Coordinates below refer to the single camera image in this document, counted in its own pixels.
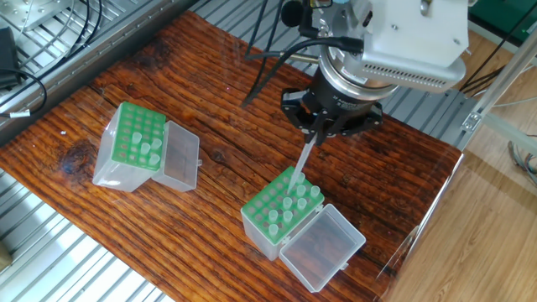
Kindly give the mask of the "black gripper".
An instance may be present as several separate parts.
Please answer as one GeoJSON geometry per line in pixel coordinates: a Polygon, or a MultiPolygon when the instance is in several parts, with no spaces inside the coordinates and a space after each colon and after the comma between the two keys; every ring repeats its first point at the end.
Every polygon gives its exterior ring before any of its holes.
{"type": "Polygon", "coordinates": [[[350,137],[383,124],[383,107],[338,91],[317,71],[308,90],[284,89],[281,110],[305,134],[305,141],[323,143],[337,135],[350,137]]]}

